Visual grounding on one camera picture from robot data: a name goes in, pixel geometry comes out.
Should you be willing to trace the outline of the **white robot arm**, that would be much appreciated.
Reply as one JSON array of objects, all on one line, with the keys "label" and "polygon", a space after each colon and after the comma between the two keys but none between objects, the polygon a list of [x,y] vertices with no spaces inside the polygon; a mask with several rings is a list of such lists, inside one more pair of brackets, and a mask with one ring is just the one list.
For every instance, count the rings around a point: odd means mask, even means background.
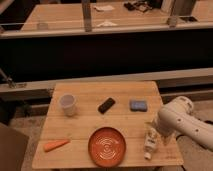
[{"label": "white robot arm", "polygon": [[152,125],[165,138],[178,131],[213,151],[213,126],[191,116],[193,109],[189,98],[178,96],[158,110]]}]

